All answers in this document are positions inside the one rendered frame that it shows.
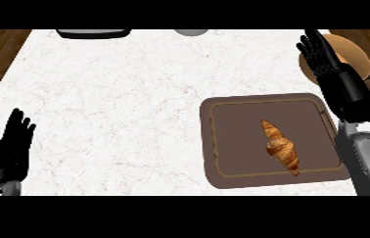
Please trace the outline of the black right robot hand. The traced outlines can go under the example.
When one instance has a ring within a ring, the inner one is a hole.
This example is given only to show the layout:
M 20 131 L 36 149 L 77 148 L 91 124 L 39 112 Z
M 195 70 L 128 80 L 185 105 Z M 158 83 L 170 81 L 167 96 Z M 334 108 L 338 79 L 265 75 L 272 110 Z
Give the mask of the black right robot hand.
M 370 89 L 353 67 L 343 63 L 315 29 L 306 29 L 296 48 L 316 78 L 325 102 L 338 120 L 370 121 Z

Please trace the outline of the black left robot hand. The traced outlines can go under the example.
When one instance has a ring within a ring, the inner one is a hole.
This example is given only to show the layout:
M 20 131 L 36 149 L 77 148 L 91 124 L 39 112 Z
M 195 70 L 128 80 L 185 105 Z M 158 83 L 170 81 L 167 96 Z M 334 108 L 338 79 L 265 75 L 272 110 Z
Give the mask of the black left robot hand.
M 0 138 L 0 183 L 21 182 L 27 176 L 35 128 L 23 112 L 14 109 Z

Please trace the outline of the round tan wooden pot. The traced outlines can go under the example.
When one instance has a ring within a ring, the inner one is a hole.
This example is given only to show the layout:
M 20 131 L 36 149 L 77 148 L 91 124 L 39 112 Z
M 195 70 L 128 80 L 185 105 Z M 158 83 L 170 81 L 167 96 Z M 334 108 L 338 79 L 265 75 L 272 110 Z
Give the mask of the round tan wooden pot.
M 370 78 L 370 58 L 359 46 L 334 34 L 325 34 L 324 39 L 332 47 L 338 60 L 352 66 L 362 79 Z

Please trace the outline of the brown rectangular tray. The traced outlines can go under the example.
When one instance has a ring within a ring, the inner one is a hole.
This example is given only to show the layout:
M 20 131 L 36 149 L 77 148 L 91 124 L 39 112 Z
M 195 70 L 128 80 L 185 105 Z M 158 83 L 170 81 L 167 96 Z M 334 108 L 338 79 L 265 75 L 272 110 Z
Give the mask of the brown rectangular tray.
M 198 107 L 204 176 L 217 189 L 344 180 L 335 128 L 310 93 L 215 97 Z

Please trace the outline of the golden brown croissant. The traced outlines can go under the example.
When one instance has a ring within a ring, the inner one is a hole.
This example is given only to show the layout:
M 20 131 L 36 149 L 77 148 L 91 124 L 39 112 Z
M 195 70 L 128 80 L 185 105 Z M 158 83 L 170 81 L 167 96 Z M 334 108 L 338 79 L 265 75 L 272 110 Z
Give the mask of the golden brown croissant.
M 266 138 L 265 151 L 276 159 L 293 176 L 299 175 L 299 158 L 294 144 L 284 137 L 276 126 L 265 119 L 260 121 L 262 133 Z

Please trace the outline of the grey round object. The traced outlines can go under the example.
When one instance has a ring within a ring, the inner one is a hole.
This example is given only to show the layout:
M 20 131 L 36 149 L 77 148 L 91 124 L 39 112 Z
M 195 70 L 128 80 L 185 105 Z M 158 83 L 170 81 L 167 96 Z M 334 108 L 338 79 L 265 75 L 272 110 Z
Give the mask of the grey round object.
M 189 36 L 189 37 L 201 35 L 206 31 L 207 29 L 175 29 L 175 32 L 179 35 Z

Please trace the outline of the black and grey appliance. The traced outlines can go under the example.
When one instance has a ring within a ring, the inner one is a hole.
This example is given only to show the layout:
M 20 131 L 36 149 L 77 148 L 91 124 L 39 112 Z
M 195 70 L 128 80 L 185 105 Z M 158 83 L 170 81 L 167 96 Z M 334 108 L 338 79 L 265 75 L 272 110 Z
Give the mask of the black and grey appliance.
M 69 39 L 110 39 L 125 37 L 129 29 L 58 29 L 57 34 Z

